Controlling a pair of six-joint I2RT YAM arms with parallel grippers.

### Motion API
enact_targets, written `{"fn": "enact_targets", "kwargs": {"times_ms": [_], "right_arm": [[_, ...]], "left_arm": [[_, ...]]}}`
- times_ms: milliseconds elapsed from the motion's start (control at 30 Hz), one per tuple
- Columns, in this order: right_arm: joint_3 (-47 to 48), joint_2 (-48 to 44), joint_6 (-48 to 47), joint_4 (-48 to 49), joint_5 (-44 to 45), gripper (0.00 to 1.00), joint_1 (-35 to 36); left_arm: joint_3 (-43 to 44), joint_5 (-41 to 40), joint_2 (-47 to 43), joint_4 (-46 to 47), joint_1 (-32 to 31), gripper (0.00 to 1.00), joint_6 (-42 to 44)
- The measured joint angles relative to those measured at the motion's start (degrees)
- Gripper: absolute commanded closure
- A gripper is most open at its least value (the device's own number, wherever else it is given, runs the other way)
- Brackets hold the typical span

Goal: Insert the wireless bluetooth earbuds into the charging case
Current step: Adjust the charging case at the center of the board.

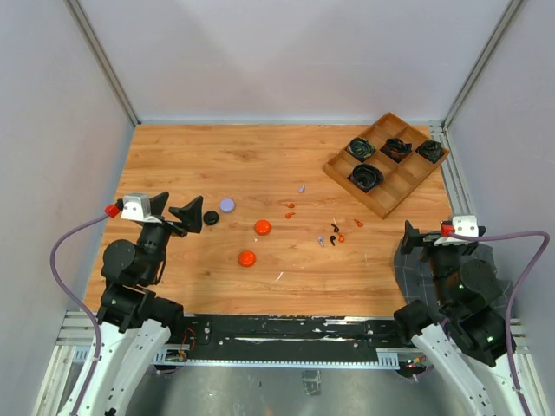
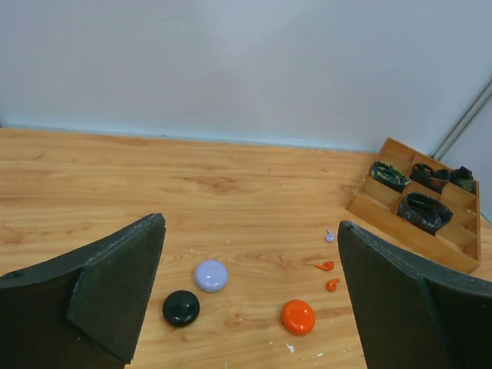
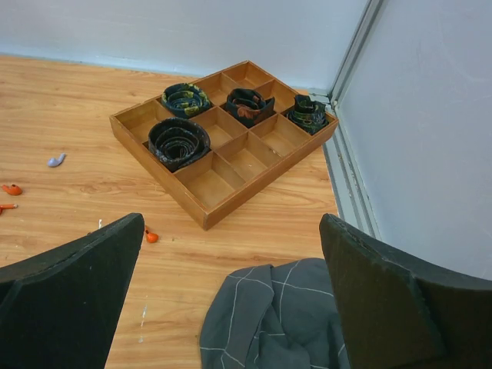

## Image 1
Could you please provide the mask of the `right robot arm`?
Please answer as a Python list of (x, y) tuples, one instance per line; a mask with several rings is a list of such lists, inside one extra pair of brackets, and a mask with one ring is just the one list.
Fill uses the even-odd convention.
[(474, 216), (441, 223), (438, 231), (422, 233), (404, 225), (400, 252), (421, 249), (429, 263), (436, 303), (432, 308), (413, 300), (394, 313), (393, 336), (404, 347), (418, 347), (461, 397), (470, 415), (530, 415), (519, 379), (510, 321), (493, 305), (502, 289), (493, 266), (483, 260), (464, 261), (486, 234)]

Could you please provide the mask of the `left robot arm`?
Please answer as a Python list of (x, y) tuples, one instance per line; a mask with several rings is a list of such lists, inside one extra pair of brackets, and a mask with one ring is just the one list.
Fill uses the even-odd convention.
[(88, 316), (94, 331), (91, 347), (61, 415), (123, 415), (155, 354), (186, 332), (182, 305), (156, 296), (149, 286), (160, 282), (171, 237), (200, 233), (203, 197), (170, 208), (163, 216), (168, 192), (154, 197), (132, 193), (108, 205), (82, 224), (86, 229), (120, 217), (140, 226), (136, 242), (118, 239), (102, 255), (106, 287), (97, 312), (92, 312), (65, 284), (60, 287)]

